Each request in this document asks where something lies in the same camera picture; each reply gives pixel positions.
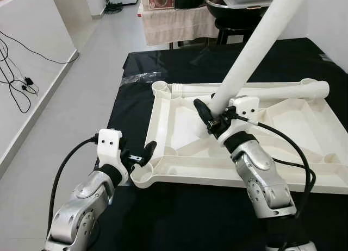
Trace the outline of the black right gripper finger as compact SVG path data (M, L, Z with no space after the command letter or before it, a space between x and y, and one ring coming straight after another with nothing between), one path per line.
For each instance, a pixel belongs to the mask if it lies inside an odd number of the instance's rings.
M214 124L214 117L212 116L211 110L207 107L207 104L201 99L196 98L195 108L204 125L206 125L206 127L211 127Z

